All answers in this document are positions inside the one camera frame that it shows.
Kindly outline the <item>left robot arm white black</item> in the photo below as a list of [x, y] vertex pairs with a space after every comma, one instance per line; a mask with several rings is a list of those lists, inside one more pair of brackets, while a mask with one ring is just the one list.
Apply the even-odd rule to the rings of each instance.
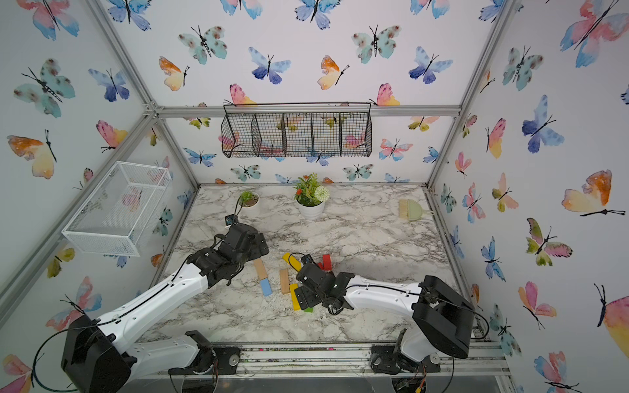
[[231, 225], [144, 294], [97, 319], [76, 319], [67, 330], [62, 370], [79, 392], [118, 392], [136, 378], [164, 370], [217, 375], [219, 355], [198, 331], [149, 344], [138, 340], [171, 311], [219, 283], [232, 283], [247, 262], [268, 253], [261, 232], [248, 224]]

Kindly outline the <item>light blue block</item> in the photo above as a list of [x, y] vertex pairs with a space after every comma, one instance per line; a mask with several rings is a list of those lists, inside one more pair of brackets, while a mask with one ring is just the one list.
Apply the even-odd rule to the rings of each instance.
[[268, 278], [260, 280], [260, 286], [264, 296], [270, 296], [273, 293]]

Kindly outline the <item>natural wood block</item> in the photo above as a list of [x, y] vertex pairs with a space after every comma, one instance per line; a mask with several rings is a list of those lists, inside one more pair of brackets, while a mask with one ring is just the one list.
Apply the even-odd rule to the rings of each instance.
[[290, 272], [289, 269], [283, 269], [279, 272], [280, 290], [282, 294], [290, 293]]
[[254, 260], [254, 266], [257, 272], [257, 277], [260, 281], [268, 278], [268, 273], [262, 259]]

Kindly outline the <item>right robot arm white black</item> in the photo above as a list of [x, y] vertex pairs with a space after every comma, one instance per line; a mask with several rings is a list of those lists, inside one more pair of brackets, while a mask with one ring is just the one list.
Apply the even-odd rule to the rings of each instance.
[[474, 308], [436, 276], [427, 275], [421, 283], [385, 283], [306, 264], [296, 280], [301, 309], [324, 306], [332, 315], [346, 309], [375, 309], [414, 323], [413, 329], [402, 329], [394, 346], [372, 347], [370, 368], [375, 373], [437, 372], [440, 367], [433, 357], [439, 353], [455, 360], [468, 358]]

